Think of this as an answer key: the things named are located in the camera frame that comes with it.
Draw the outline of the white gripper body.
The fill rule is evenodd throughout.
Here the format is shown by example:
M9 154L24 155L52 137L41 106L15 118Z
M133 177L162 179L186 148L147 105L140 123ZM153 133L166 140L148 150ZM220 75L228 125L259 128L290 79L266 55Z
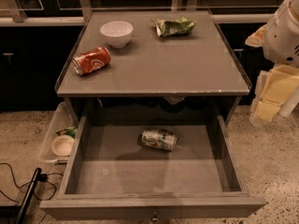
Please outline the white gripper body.
M263 55L273 63L299 65L298 0L285 0L266 24Z

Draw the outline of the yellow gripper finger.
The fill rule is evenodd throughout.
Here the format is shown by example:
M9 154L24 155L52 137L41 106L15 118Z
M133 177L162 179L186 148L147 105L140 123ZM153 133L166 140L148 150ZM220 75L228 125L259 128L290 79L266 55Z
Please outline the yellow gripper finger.
M271 122L280 113L291 114L295 108L292 101L299 88L299 69L281 64L269 72L262 71L258 76L255 98L251 104L249 120L252 125L261 127Z
M263 45L263 35L265 28L266 25L261 26L246 39L245 44L250 47L260 48Z

